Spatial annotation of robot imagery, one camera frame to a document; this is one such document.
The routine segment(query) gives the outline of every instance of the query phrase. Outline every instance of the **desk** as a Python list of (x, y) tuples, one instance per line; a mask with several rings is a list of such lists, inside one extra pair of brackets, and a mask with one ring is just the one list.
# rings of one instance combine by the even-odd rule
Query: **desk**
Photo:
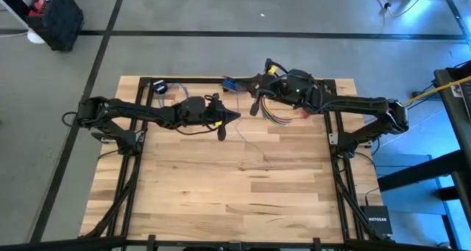
[[(436, 70), (434, 74), (439, 85), (453, 82), (445, 70)], [(387, 191), (421, 180), (452, 174), (455, 187), (440, 190), (442, 199), (459, 198), (468, 224), (471, 226), (471, 122), (468, 119), (463, 100), (454, 97), (451, 89), (441, 91), (440, 95), (455, 131), (460, 150), (382, 177), (378, 179), (378, 183), (381, 191)]]
[[(121, 77), (116, 97), (134, 102), (139, 79)], [(353, 79), (337, 79), (336, 84), (339, 95), (356, 95)], [(128, 239), (146, 240), (155, 234), (161, 241), (312, 243), (318, 237), (322, 243), (344, 242), (324, 116), (301, 119), (299, 110), (270, 102), (277, 115), (298, 118), (279, 127), (261, 112), (249, 115), (253, 99), (248, 93), (237, 97), (223, 93), (219, 84), (184, 85), (191, 96), (219, 93), (228, 109), (239, 106), (242, 117), (227, 125), (223, 142), (215, 133), (187, 136), (149, 123)], [(175, 85), (166, 94), (166, 105), (184, 98), (183, 89)], [(152, 106), (159, 106), (156, 99)], [(342, 116), (345, 131), (364, 125), (361, 115)], [(114, 121), (129, 127), (129, 119)], [(251, 144), (241, 139), (236, 126)], [(114, 144), (105, 144), (102, 153), (114, 149)], [(358, 151), (370, 155), (368, 149)], [(378, 187), (375, 169), (361, 156), (351, 164), (357, 197), (363, 202), (365, 193)], [(98, 162), (80, 234), (90, 231), (112, 205), (120, 167), (121, 156), (116, 154)], [(368, 199), (371, 205), (381, 205), (378, 191)], [(350, 236), (355, 238), (352, 212), (346, 209)]]

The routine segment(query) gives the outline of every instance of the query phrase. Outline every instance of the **yellow label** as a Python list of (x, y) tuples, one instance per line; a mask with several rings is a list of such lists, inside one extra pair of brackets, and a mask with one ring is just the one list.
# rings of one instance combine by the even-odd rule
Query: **yellow label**
[(269, 74), (274, 74), (276, 71), (277, 71), (278, 67), (277, 66), (272, 66), (269, 70), (268, 70), (268, 73)]

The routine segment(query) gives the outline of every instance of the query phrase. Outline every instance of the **blue wire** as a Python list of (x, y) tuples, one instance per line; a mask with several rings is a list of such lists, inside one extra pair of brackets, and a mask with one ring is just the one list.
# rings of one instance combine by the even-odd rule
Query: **blue wire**
[[(170, 85), (169, 85), (169, 88), (167, 89), (167, 91), (170, 90), (170, 88), (171, 88), (172, 86), (174, 86), (174, 85), (179, 85), (179, 86), (181, 86), (181, 87), (183, 88), (183, 91), (185, 92), (186, 98), (190, 97), (190, 94), (188, 93), (188, 89), (187, 89), (183, 84), (181, 84), (180, 82), (176, 82), (176, 83), (170, 84)], [(160, 107), (165, 107), (165, 103), (164, 103), (164, 102), (165, 102), (165, 94), (166, 94), (166, 93), (163, 93), (163, 95), (162, 95), (162, 104), (160, 103), (160, 100), (157, 99), (157, 101), (159, 102)]]

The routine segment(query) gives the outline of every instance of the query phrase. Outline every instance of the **bracket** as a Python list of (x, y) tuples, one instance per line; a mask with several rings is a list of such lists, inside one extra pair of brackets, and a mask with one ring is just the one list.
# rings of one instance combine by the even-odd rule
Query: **bracket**
[[(338, 133), (329, 133), (329, 144), (337, 145), (339, 144), (339, 134)], [(359, 144), (358, 146), (362, 146), (365, 148), (370, 148), (373, 145), (372, 141), (367, 141), (365, 143)]]

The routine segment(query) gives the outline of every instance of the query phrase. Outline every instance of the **wooden table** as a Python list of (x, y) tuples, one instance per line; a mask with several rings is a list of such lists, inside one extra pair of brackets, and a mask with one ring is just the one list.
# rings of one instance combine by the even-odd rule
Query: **wooden table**
[[(139, 78), (121, 77), (116, 97), (134, 102)], [(336, 84), (339, 95), (356, 95), (353, 79), (337, 79)], [(149, 123), (129, 239), (146, 240), (155, 234), (157, 240), (168, 241), (312, 242), (319, 237), (323, 243), (343, 242), (323, 116), (301, 119), (299, 110), (270, 102), (277, 115), (298, 118), (279, 127), (263, 119), (261, 112), (249, 115), (253, 99), (248, 93), (223, 93), (217, 84), (185, 86), (191, 96), (219, 93), (228, 109), (239, 106), (242, 117), (227, 125), (222, 142), (215, 132), (187, 136)], [(184, 98), (183, 89), (175, 85), (166, 94), (166, 105)], [(152, 106), (159, 106), (156, 99)], [(342, 115), (345, 131), (364, 125), (360, 115)], [(114, 121), (129, 127), (129, 119)], [(114, 149), (115, 144), (106, 144), (102, 153)], [(370, 155), (368, 149), (357, 151)], [(351, 161), (362, 203), (365, 193), (378, 187), (375, 169), (361, 156)], [(120, 166), (117, 154), (98, 162), (81, 234), (90, 231), (112, 205)], [(379, 191), (370, 193), (368, 200), (380, 205)], [(346, 209), (355, 237), (352, 212)]]

